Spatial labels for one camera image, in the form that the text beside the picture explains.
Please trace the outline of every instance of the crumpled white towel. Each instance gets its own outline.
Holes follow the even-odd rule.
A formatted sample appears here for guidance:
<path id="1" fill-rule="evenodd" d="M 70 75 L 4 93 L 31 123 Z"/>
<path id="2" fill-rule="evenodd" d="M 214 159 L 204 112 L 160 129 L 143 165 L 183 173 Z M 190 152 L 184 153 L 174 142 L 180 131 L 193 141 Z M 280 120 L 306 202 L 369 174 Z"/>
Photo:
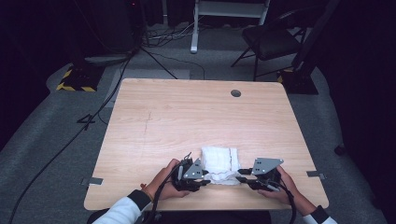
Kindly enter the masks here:
<path id="1" fill-rule="evenodd" d="M 204 176 L 212 184 L 239 185 L 238 150 L 232 147 L 202 147 L 202 165 L 209 174 Z"/>

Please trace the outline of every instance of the human hand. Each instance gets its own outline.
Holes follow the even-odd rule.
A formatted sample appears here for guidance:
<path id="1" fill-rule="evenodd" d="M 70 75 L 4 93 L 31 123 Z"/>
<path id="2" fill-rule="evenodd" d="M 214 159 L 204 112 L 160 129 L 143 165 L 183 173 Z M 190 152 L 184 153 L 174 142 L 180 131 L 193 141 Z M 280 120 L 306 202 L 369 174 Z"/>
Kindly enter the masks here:
<path id="1" fill-rule="evenodd" d="M 276 169 L 279 171 L 283 182 L 286 185 L 286 188 L 293 195 L 294 204 L 296 205 L 297 210 L 301 213 L 301 215 L 306 216 L 314 212 L 317 208 L 309 202 L 305 196 L 297 190 L 296 185 L 294 184 L 291 176 L 283 170 L 281 166 L 277 166 Z M 259 189 L 258 193 L 267 198 L 273 198 L 279 200 L 281 203 L 290 204 L 288 194 L 285 190 L 280 189 L 280 192 L 276 191 L 267 191 L 263 189 Z"/>
<path id="2" fill-rule="evenodd" d="M 281 166 L 277 166 L 276 169 L 279 171 L 281 178 L 283 180 L 283 182 L 286 185 L 286 188 L 291 192 L 291 194 L 293 196 L 296 196 L 298 194 L 301 194 L 298 190 L 296 185 L 294 184 L 293 179 L 290 177 L 290 175 L 288 173 L 285 172 L 285 170 L 281 167 Z M 286 193 L 285 190 L 280 189 L 280 192 L 276 192 L 276 191 L 268 191 L 268 190 L 264 190 L 264 189 L 259 189 L 258 193 L 260 193 L 261 195 L 263 195 L 264 197 L 267 198 L 273 198 L 273 199 L 277 199 L 282 203 L 285 204 L 290 204 L 289 202 L 289 197 L 288 194 Z"/>
<path id="3" fill-rule="evenodd" d="M 143 191 L 149 194 L 153 199 L 158 187 L 165 180 L 165 178 L 171 173 L 172 169 L 179 163 L 180 161 L 176 159 L 172 159 L 165 168 L 161 169 L 161 171 L 154 177 L 151 183 L 149 183 L 145 188 L 143 188 Z M 160 194 L 160 200 L 165 200 L 168 198 L 183 198 L 189 193 L 190 192 L 186 190 L 178 191 L 177 189 L 175 189 L 175 187 L 172 185 L 172 177 L 169 177 L 168 181 L 164 185 L 163 190 Z"/>

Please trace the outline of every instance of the table top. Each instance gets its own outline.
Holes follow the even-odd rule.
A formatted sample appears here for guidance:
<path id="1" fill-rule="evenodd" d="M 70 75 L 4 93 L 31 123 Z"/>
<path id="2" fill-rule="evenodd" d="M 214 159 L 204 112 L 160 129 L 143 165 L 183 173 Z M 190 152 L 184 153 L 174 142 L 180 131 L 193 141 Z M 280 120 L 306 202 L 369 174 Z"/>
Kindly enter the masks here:
<path id="1" fill-rule="evenodd" d="M 231 91 L 240 91 L 239 97 Z M 111 206 L 148 184 L 173 158 L 201 147 L 235 147 L 241 168 L 256 158 L 283 159 L 299 191 L 313 204 L 329 205 L 283 86 L 275 82 L 125 78 L 92 177 L 85 208 Z M 266 199 L 248 185 L 208 185 L 182 199 L 160 201 L 158 210 L 261 210 L 288 205 Z"/>

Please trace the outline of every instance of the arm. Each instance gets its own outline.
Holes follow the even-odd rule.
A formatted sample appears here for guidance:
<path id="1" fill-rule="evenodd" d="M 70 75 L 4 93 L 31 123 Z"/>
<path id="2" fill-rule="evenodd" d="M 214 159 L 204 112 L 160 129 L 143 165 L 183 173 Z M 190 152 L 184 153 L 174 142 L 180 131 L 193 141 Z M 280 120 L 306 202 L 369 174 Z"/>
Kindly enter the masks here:
<path id="1" fill-rule="evenodd" d="M 294 203 L 296 205 L 297 211 L 303 216 L 304 221 L 307 224 L 317 224 L 317 223 L 325 223 L 325 224 L 333 224 L 336 223 L 321 206 L 315 207 L 305 196 L 297 190 L 294 181 L 291 179 L 290 175 L 283 170 L 282 167 L 278 166 L 276 169 L 280 172 L 283 182 L 285 182 L 286 187 L 294 196 Z M 278 199 L 280 202 L 285 204 L 290 204 L 288 195 L 285 190 L 281 190 L 280 192 L 270 192 L 267 190 L 259 189 L 258 192 L 267 197 Z"/>
<path id="2" fill-rule="evenodd" d="M 121 198 L 101 217 L 99 217 L 94 224 L 101 223 L 135 223 L 141 216 L 142 211 L 152 203 L 155 192 L 165 178 L 171 173 L 172 168 L 179 164 L 179 161 L 173 159 L 169 164 L 162 168 L 161 171 L 154 177 L 154 179 L 142 190 L 134 190 L 128 197 Z M 168 198 L 182 198 L 188 195 L 188 191 L 177 191 L 172 183 L 166 183 L 160 195 L 160 200 Z"/>

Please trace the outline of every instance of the cable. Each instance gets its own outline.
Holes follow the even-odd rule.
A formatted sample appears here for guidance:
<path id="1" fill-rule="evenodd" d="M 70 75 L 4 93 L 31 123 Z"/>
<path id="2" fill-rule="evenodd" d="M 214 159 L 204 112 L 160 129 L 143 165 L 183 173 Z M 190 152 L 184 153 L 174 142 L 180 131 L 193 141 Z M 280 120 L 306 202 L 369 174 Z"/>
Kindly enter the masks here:
<path id="1" fill-rule="evenodd" d="M 122 81 L 122 77 L 123 77 L 123 73 L 125 72 L 125 68 L 128 65 L 129 61 L 131 61 L 132 57 L 133 57 L 133 53 L 130 55 L 128 61 L 125 63 L 122 72 L 120 74 L 120 79 L 118 80 L 116 87 L 114 88 L 113 92 L 111 92 L 111 94 L 107 97 L 107 99 L 102 103 L 102 105 L 99 107 L 99 109 L 88 119 L 87 123 L 66 143 L 66 145 L 64 145 L 64 147 L 55 154 L 55 156 L 52 157 L 52 159 L 50 159 L 45 165 L 44 167 L 35 175 L 35 177 L 33 177 L 33 179 L 30 181 L 30 183 L 27 185 L 27 187 L 23 190 L 22 194 L 20 195 L 20 197 L 18 198 L 17 202 L 14 205 L 14 208 L 12 210 L 11 213 L 11 217 L 9 218 L 8 224 L 11 224 L 15 214 L 17 212 L 18 206 L 21 203 L 21 200 L 23 198 L 23 196 L 26 194 L 27 190 L 33 185 L 33 183 L 35 183 L 35 181 L 38 179 L 38 177 L 50 166 L 50 164 L 55 161 L 56 158 L 58 158 L 59 155 L 62 154 L 62 152 L 64 152 L 67 147 L 82 133 L 82 131 L 85 130 L 85 128 L 91 123 L 91 121 L 93 120 L 94 117 L 96 117 L 96 115 L 99 114 L 99 112 L 106 106 L 106 104 L 108 103 L 108 101 L 111 99 L 111 97 L 114 95 L 114 93 L 116 92 L 118 86 L 120 85 L 120 82 Z"/>
<path id="2" fill-rule="evenodd" d="M 192 62 L 182 61 L 182 60 L 175 59 L 175 58 L 165 57 L 165 56 L 163 56 L 163 55 L 161 55 L 161 54 L 159 54 L 159 53 L 150 52 L 150 54 L 158 55 L 158 56 L 161 56 L 161 57 L 163 57 L 163 58 L 165 58 L 165 59 L 175 60 L 175 61 L 178 61 L 178 62 L 181 62 L 181 63 L 191 63 L 191 64 L 195 64 L 195 65 L 201 67 L 202 71 L 204 72 L 203 75 L 204 75 L 204 80 L 205 80 L 205 69 L 204 69 L 200 64 L 198 64 L 198 63 L 192 63 Z"/>
<path id="3" fill-rule="evenodd" d="M 191 153 L 189 153 L 187 156 L 184 157 L 183 161 L 181 161 L 178 165 L 176 165 L 172 171 L 169 173 L 169 175 L 163 180 L 163 182 L 161 183 L 161 185 L 158 187 L 157 191 L 155 191 L 155 196 L 154 196 L 154 201 L 153 201 L 153 205 L 151 208 L 151 212 L 148 216 L 148 219 L 144 220 L 142 223 L 143 224 L 148 224 L 152 221 L 152 219 L 154 218 L 155 212 L 157 210 L 157 205 L 158 205 L 158 201 L 160 200 L 160 195 L 161 192 L 163 191 L 163 187 L 165 186 L 166 183 L 169 183 L 170 181 L 168 181 L 169 177 L 178 169 L 178 167 L 182 164 L 184 164 L 183 162 L 185 162 L 185 160 L 190 156 Z"/>
<path id="4" fill-rule="evenodd" d="M 206 29 L 217 29 L 217 28 L 214 28 L 213 26 L 206 25 L 206 26 L 204 26 L 204 27 L 201 27 L 200 33 L 203 32 L 203 31 L 205 31 Z M 234 29 L 234 28 L 221 28 L 221 29 L 227 29 L 227 30 L 232 30 L 232 31 L 239 31 L 239 30 L 241 30 L 241 28 L 237 28 L 237 29 Z M 166 39 L 167 37 L 171 36 L 171 34 L 170 34 L 170 35 L 166 35 L 162 40 L 160 39 L 156 45 L 145 44 L 145 43 L 143 43 L 142 45 L 145 46 L 145 47 L 147 47 L 147 48 L 163 47 L 163 46 L 165 46 L 166 44 L 168 44 L 169 42 L 171 42 L 171 41 L 173 41 L 173 40 L 182 39 L 182 38 L 186 37 L 187 35 L 192 35 L 192 33 L 188 33 L 188 34 L 186 34 L 186 35 L 182 35 L 182 37 L 180 37 L 180 38 L 174 38 L 174 37 L 172 36 L 171 39 L 167 40 L 165 43 L 162 44 L 162 42 L 165 41 L 165 39 Z"/>
<path id="5" fill-rule="evenodd" d="M 183 35 L 183 33 L 184 33 L 185 31 L 187 31 L 188 29 L 193 28 L 193 27 L 192 27 L 193 25 L 194 25 L 194 22 L 192 22 L 191 24 L 189 24 L 187 27 L 182 28 L 182 29 L 181 29 L 181 32 L 179 32 L 179 33 L 176 34 L 176 35 L 174 35 L 175 29 L 174 29 L 174 32 L 173 32 L 173 33 L 168 34 L 168 35 L 164 35 L 164 34 L 166 33 L 166 31 L 169 30 L 169 29 L 166 29 L 165 32 L 164 32 L 162 35 L 156 35 L 156 36 L 154 36 L 154 37 L 151 38 L 151 39 L 158 38 L 159 40 L 158 40 L 158 43 L 157 43 L 157 44 L 153 45 L 153 44 L 150 44 L 150 43 L 142 43 L 142 45 L 145 46 L 145 47 L 147 47 L 147 48 L 163 47 L 163 46 L 165 46 L 166 44 L 168 44 L 169 42 L 171 42 L 171 41 L 173 41 L 173 40 L 179 40 L 179 39 L 182 39 L 182 38 L 186 37 L 187 35 L 192 35 L 192 33 L 188 33 L 188 34 L 185 34 L 185 35 Z"/>
<path id="6" fill-rule="evenodd" d="M 105 125 L 108 125 L 108 123 L 105 122 L 105 121 L 100 117 L 100 113 L 98 114 L 98 118 L 99 118 L 99 120 L 101 120 Z"/>
<path id="7" fill-rule="evenodd" d="M 291 194 L 290 190 L 288 190 L 288 188 L 286 187 L 285 182 L 282 180 L 282 183 L 285 185 L 281 185 L 275 181 L 268 181 L 268 183 L 271 183 L 273 185 L 279 186 L 281 187 L 283 190 L 285 190 L 286 194 L 288 195 L 289 198 L 289 203 L 291 206 L 291 218 L 290 218 L 290 224 L 294 223 L 295 219 L 296 219 L 296 214 L 297 214 L 297 208 L 296 208 L 296 204 L 294 203 L 294 196 Z"/>
<path id="8" fill-rule="evenodd" d="M 154 58 L 154 56 L 151 55 L 150 52 L 146 51 L 145 49 L 143 49 L 142 47 L 140 47 L 143 51 L 145 51 L 148 56 L 150 56 L 152 59 L 154 59 L 154 61 L 159 64 L 167 73 L 169 73 L 172 77 L 174 77 L 175 79 L 177 79 L 177 77 L 175 77 L 175 75 L 173 75 L 168 69 L 166 69 L 160 62 L 158 62 L 158 60 L 156 58 Z"/>

